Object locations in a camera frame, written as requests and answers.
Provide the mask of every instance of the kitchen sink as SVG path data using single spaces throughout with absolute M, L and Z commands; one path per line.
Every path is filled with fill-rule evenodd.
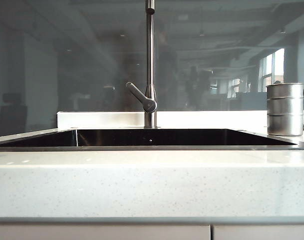
M 231 129 L 78 129 L 0 142 L 3 151 L 283 150 L 304 143 Z

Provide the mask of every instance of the cabinet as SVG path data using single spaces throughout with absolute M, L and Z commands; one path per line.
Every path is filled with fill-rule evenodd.
M 304 225 L 217 225 L 212 240 L 304 240 Z
M 206 225 L 0 224 L 0 240 L 210 240 Z

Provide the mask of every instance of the metal canister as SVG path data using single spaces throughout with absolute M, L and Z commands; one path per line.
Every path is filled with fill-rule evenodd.
M 277 136 L 301 136 L 304 125 L 304 84 L 267 86 L 267 132 Z

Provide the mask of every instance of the stainless steel faucet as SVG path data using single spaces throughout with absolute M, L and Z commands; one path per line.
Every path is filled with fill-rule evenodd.
M 154 0 L 146 0 L 146 35 L 147 35 L 147 83 L 145 95 L 131 82 L 126 87 L 143 104 L 144 128 L 157 128 L 156 93 L 155 93 L 155 48 L 154 48 Z

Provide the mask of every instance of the glass partition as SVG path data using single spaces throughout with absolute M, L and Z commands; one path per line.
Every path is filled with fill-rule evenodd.
M 155 0 L 159 111 L 266 110 L 304 83 L 304 0 Z M 0 136 L 58 111 L 143 111 L 143 0 L 0 0 Z

